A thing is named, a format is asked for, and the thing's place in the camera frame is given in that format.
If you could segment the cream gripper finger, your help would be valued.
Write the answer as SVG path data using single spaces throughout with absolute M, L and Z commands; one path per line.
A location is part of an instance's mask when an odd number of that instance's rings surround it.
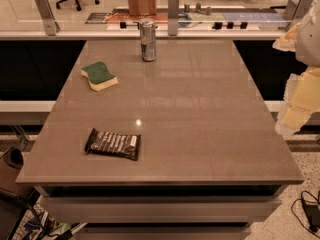
M 320 68 L 308 67 L 301 75 L 291 74 L 286 83 L 284 103 L 277 116 L 275 130 L 293 135 L 320 108 Z
M 294 52 L 296 50 L 296 39 L 299 26 L 300 23 L 292 26 L 285 35 L 274 41 L 272 47 L 280 51 Z

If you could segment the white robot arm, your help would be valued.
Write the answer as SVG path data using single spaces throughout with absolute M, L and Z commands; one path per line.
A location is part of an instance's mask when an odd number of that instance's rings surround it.
M 299 131 L 320 108 L 320 1 L 272 47 L 294 52 L 296 59 L 307 66 L 300 75 L 289 76 L 284 103 L 277 116 L 276 132 L 289 136 Z

